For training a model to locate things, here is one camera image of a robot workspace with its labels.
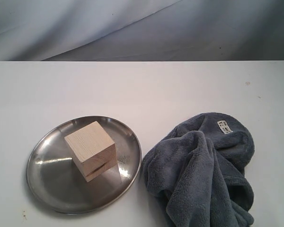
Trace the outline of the light wooden cube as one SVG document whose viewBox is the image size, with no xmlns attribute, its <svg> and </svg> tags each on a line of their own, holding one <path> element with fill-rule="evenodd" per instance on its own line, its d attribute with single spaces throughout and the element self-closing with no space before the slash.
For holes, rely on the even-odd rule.
<svg viewBox="0 0 284 227">
<path fill-rule="evenodd" d="M 116 144 L 97 121 L 65 136 L 64 140 L 86 182 L 117 165 Z"/>
</svg>

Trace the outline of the grey fleece towel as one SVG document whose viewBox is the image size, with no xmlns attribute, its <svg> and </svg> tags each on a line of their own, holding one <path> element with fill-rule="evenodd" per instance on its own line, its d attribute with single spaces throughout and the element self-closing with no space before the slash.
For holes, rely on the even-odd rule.
<svg viewBox="0 0 284 227">
<path fill-rule="evenodd" d="M 250 132 L 237 119 L 201 113 L 145 155 L 144 183 L 169 227 L 249 227 L 254 193 L 245 167 L 254 152 Z"/>
</svg>

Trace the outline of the round stainless steel plate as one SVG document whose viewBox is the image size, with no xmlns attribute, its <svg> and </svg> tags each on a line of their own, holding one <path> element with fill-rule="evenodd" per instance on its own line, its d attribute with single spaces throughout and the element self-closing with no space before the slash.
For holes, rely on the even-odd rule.
<svg viewBox="0 0 284 227">
<path fill-rule="evenodd" d="M 90 182 L 75 166 L 64 137 L 97 121 L 116 144 L 117 165 Z M 56 126 L 33 148 L 26 167 L 32 195 L 44 207 L 64 214 L 100 210 L 118 200 L 134 183 L 142 160 L 135 133 L 107 116 L 83 116 Z"/>
</svg>

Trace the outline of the white backdrop cloth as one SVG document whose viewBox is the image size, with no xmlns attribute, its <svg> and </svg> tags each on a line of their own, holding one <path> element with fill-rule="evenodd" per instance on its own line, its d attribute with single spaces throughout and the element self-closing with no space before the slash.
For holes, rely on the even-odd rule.
<svg viewBox="0 0 284 227">
<path fill-rule="evenodd" d="M 0 0 L 0 61 L 284 60 L 284 0 Z"/>
</svg>

